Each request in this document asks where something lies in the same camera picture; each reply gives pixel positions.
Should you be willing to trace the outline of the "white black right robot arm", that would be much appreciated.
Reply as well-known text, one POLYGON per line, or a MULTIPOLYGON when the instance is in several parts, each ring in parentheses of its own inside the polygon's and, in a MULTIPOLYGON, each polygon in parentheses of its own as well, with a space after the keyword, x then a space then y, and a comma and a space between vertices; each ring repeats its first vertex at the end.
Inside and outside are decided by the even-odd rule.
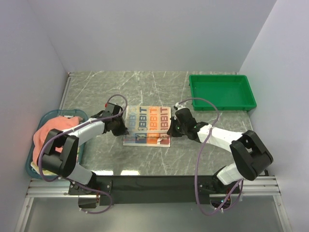
POLYGON ((259 136, 252 130, 234 132, 197 122, 188 108, 182 108, 170 118, 170 137, 187 136, 188 139, 214 145, 230 152, 234 162, 219 169, 209 182, 198 182, 197 190, 209 194, 223 193, 230 184, 241 179, 254 181, 269 165, 273 157, 259 136))

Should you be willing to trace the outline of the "colourful striped rabbit towel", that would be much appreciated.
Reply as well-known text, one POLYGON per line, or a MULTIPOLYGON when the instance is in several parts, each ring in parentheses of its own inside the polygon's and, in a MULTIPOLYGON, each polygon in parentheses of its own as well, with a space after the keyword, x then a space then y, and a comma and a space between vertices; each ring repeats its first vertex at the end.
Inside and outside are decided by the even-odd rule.
POLYGON ((166 106, 129 105, 125 125, 128 135, 124 146, 170 147, 171 108, 166 106))

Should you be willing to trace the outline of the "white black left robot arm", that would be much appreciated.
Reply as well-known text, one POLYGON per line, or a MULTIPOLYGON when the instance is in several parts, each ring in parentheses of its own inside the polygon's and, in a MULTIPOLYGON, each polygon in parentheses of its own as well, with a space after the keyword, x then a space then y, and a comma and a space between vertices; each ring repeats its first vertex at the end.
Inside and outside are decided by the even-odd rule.
POLYGON ((37 161, 41 177, 47 182, 53 181, 45 178, 42 172, 45 169, 69 180, 73 186, 79 186, 85 194, 99 190, 97 175, 77 162, 77 152, 81 145, 98 135, 107 132, 114 136, 127 135, 123 120, 125 110, 125 107, 108 102, 104 110, 84 123, 67 130, 50 130, 37 161))

